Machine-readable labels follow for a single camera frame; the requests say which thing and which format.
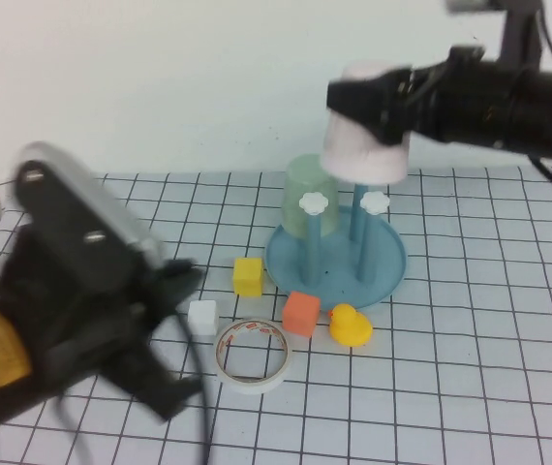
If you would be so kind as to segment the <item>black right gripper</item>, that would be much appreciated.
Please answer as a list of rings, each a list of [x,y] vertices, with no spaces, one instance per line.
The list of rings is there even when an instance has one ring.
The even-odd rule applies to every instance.
[[[327,86],[326,106],[361,126],[380,144],[401,144],[405,133],[422,133],[441,85],[456,70],[480,62],[483,56],[483,46],[453,46],[447,59],[435,65],[333,80]]]

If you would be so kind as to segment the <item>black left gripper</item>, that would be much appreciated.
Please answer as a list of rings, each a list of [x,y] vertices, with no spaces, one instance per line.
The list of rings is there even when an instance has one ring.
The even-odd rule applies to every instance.
[[[167,260],[159,289],[167,301],[187,299],[202,282],[188,259]],[[141,302],[132,281],[113,293],[90,291],[32,230],[20,230],[0,269],[0,306],[17,325],[33,356],[36,375],[68,382],[99,369],[162,321]],[[183,410],[201,391],[199,379],[175,379],[157,359],[134,359],[127,369],[130,393],[162,421]]]

